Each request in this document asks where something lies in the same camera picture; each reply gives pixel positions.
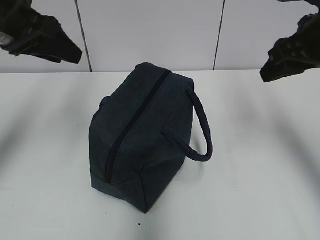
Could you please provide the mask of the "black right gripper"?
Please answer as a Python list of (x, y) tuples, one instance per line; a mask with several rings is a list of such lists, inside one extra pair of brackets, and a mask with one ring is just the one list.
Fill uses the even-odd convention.
[(280, 38), (268, 52), (260, 70), (264, 83), (303, 74), (320, 67), (320, 12), (310, 13), (297, 23), (296, 33)]

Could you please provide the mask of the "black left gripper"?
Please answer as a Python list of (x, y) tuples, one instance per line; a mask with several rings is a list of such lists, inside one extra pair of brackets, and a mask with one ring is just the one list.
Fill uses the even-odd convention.
[(83, 51), (66, 35), (53, 16), (41, 16), (31, 0), (0, 1), (0, 48), (54, 63), (78, 64)]

